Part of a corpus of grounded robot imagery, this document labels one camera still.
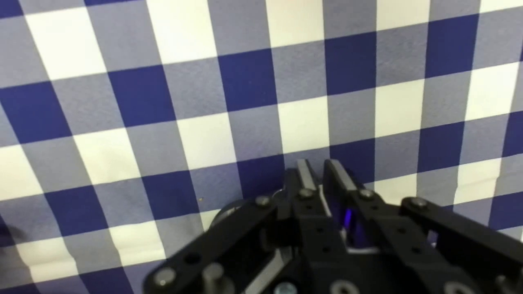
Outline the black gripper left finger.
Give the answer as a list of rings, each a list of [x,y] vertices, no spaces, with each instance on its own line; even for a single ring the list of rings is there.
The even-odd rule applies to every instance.
[[[331,294],[347,278],[347,249],[328,216],[308,160],[285,174],[285,187],[223,213],[223,219],[145,280],[145,294],[241,294],[280,250],[290,262],[262,288],[293,283],[302,294]]]

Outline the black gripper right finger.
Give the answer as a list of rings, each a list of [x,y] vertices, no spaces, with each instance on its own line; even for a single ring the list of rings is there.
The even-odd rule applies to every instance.
[[[523,245],[424,198],[388,205],[339,160],[324,195],[352,250],[393,257],[416,294],[523,294]]]

